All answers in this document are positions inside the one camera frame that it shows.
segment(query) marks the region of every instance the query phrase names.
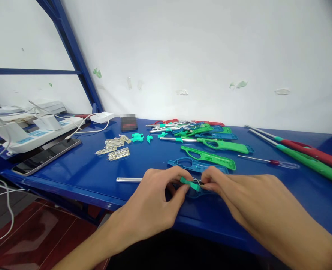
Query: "red screwdriver handle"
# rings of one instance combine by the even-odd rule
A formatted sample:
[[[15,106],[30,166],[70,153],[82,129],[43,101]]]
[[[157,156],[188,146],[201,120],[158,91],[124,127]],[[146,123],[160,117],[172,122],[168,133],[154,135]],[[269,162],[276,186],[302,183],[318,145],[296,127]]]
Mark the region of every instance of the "red screwdriver handle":
[[[310,157],[313,157],[323,163],[326,163],[326,164],[332,166],[332,156],[329,154],[326,154],[320,150],[317,150],[316,148],[313,148],[312,146],[302,144],[300,142],[285,140],[285,139],[283,139],[281,141],[281,143],[298,152],[309,155]]]
[[[280,165],[280,162],[277,161],[277,160],[273,160],[273,159],[271,159],[271,160],[270,160],[270,164],[278,166],[278,165]]]

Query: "black phone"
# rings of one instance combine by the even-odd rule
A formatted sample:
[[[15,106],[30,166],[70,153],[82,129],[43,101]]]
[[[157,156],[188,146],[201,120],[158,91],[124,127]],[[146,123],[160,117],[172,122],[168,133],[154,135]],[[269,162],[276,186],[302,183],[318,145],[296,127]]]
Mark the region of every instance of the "black phone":
[[[43,150],[41,153],[38,153],[13,167],[12,170],[23,176],[32,175],[79,144],[81,144],[79,139],[64,139],[49,149]]]

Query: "white wall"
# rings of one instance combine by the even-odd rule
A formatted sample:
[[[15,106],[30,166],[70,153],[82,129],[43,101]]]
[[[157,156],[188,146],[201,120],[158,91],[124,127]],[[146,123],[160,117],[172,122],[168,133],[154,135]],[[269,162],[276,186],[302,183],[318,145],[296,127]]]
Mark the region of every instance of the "white wall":
[[[108,111],[332,133],[332,1],[63,4]]]
[[[0,1],[0,68],[74,70],[36,0]],[[27,99],[41,98],[61,100],[70,113],[91,112],[77,75],[0,75],[0,105],[30,106]]]

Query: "hand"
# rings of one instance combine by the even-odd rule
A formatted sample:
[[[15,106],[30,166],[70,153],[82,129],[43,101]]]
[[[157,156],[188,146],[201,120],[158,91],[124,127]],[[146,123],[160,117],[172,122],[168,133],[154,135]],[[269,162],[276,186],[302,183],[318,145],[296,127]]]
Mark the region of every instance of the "hand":
[[[117,247],[114,254],[173,226],[189,189],[188,185],[182,185],[176,191],[172,186],[181,176],[193,181],[190,173],[179,166],[165,171],[147,170],[128,202],[99,229],[100,234],[111,233],[109,237]],[[173,195],[169,202],[165,198],[166,187]]]
[[[203,188],[218,193],[234,219],[292,269],[332,269],[332,235],[272,175],[202,174]]]

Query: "charger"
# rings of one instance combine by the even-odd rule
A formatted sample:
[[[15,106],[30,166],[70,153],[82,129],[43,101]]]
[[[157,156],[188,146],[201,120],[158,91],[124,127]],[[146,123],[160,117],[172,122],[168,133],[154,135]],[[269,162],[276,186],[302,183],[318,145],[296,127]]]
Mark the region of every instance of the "charger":
[[[107,121],[115,118],[115,115],[112,112],[101,112],[90,116],[90,120],[95,123],[103,124]]]

